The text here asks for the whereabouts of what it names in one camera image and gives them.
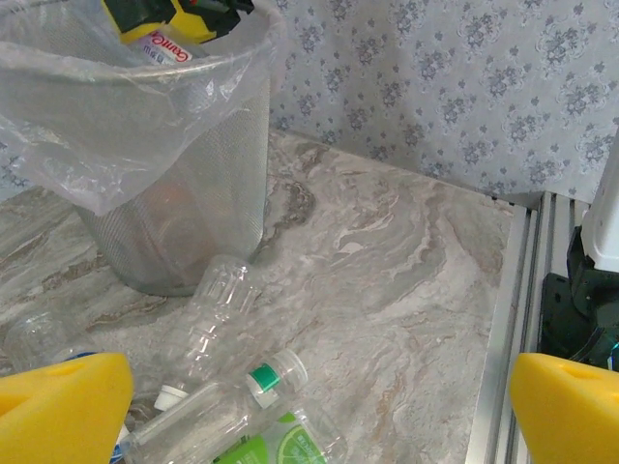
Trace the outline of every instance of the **floral wallpaper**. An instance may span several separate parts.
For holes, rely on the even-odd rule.
[[[592,200],[619,124],[619,0],[277,3],[277,128],[489,193]]]

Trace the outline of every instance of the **yellow foam pad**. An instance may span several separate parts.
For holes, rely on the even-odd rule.
[[[107,464],[132,394],[113,353],[0,378],[0,462]]]
[[[535,464],[619,462],[619,373],[521,354],[510,397]]]

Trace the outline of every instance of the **trash can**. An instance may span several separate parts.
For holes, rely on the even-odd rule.
[[[0,5],[0,140],[141,292],[189,295],[211,257],[247,260],[260,243],[285,26],[255,4],[205,57],[161,67],[125,61],[71,2]]]

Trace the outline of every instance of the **gray marble floor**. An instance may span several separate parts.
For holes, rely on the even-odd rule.
[[[348,462],[463,462],[511,208],[294,135],[270,143],[265,350],[299,352],[304,395],[347,436]],[[58,308],[144,372],[183,302],[121,285],[54,195],[0,205],[0,337],[23,311]]]

